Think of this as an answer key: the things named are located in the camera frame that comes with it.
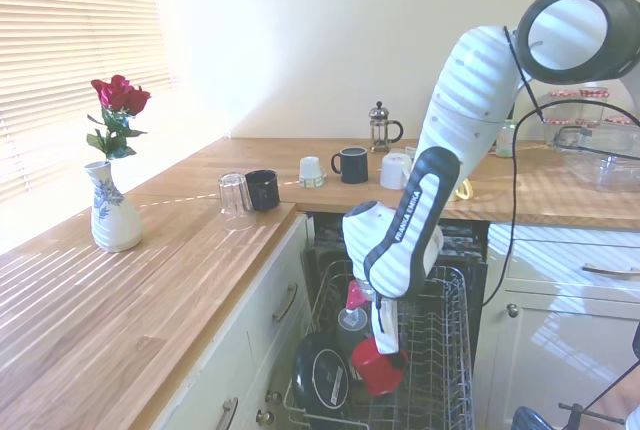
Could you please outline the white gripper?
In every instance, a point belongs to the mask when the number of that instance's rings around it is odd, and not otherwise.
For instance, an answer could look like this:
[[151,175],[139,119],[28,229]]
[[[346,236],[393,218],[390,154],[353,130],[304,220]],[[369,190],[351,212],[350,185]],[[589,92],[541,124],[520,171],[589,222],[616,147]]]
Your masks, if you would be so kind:
[[371,325],[378,352],[387,355],[393,368],[404,368],[408,354],[399,350],[397,301],[377,295],[371,304]]

